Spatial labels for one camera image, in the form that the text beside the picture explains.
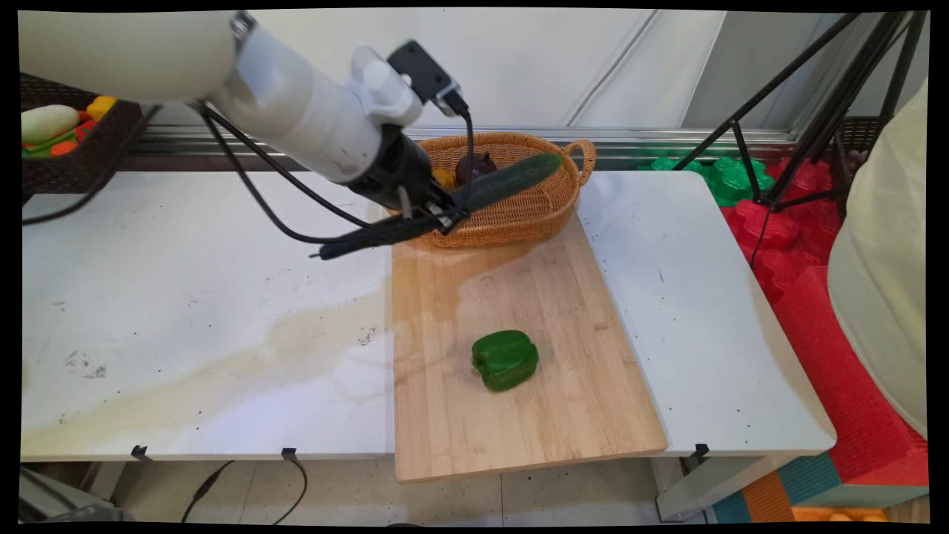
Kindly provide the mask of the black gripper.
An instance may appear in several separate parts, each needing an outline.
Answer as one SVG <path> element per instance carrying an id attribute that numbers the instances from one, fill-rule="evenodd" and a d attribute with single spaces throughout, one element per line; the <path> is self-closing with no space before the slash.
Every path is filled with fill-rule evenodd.
<path id="1" fill-rule="evenodd" d="M 389 210 L 411 215 L 401 223 L 401 237 L 451 230 L 471 215 L 468 191 L 438 185 L 429 156 L 399 125 L 382 126 L 377 155 L 347 188 Z"/>

